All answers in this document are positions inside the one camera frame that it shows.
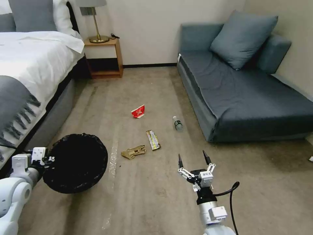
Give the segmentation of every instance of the candy bar wrapper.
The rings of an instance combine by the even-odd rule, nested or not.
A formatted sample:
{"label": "candy bar wrapper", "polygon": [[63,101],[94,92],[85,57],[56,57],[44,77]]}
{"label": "candy bar wrapper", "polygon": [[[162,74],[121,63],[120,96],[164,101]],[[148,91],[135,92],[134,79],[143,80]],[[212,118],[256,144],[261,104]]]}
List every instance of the candy bar wrapper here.
{"label": "candy bar wrapper", "polygon": [[131,111],[131,114],[134,118],[141,118],[144,116],[144,104],[133,111]]}
{"label": "candy bar wrapper", "polygon": [[157,139],[157,136],[154,134],[154,132],[152,130],[149,130],[149,131],[146,131],[146,133],[149,138],[149,142],[150,142],[152,150],[161,148],[159,140]]}

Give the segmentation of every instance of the gray sofa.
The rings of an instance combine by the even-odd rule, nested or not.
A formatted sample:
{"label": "gray sofa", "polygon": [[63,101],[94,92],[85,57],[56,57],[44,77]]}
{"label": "gray sofa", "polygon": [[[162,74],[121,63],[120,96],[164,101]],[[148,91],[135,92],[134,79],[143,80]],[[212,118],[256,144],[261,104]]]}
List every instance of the gray sofa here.
{"label": "gray sofa", "polygon": [[209,50],[222,24],[181,26],[179,74],[208,142],[304,138],[313,103],[274,74],[291,42],[271,35],[239,71]]}

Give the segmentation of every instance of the label on bottle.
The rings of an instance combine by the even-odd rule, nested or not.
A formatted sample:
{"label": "label on bottle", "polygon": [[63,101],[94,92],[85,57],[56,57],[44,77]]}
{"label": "label on bottle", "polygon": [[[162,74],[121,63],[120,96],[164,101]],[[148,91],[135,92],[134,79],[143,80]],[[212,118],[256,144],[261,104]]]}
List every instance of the label on bottle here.
{"label": "label on bottle", "polygon": [[175,126],[177,126],[178,124],[181,124],[181,125],[182,125],[182,122],[181,122],[180,120],[177,120],[177,121],[174,122],[174,125],[175,125]]}

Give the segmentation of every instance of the water bottle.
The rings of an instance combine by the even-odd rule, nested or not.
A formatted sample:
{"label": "water bottle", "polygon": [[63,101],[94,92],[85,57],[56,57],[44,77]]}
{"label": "water bottle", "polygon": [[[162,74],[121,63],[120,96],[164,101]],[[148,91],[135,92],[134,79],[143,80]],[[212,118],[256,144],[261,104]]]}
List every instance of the water bottle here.
{"label": "water bottle", "polygon": [[174,121],[174,125],[175,125],[176,130],[181,131],[183,129],[182,122],[180,120],[178,120],[178,118],[176,116],[173,117],[173,121]]}

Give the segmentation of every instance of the sofa cushion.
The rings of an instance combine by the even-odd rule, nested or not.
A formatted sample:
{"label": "sofa cushion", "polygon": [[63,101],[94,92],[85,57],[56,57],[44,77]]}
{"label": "sofa cushion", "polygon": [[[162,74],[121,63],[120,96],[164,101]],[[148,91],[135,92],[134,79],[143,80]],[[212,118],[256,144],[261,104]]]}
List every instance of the sofa cushion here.
{"label": "sofa cushion", "polygon": [[313,131],[313,103],[273,76],[259,69],[235,71],[210,51],[181,55],[195,93],[217,119],[212,141]]}
{"label": "sofa cushion", "polygon": [[277,24],[278,16],[260,16],[233,11],[210,50],[236,70],[262,46]]}

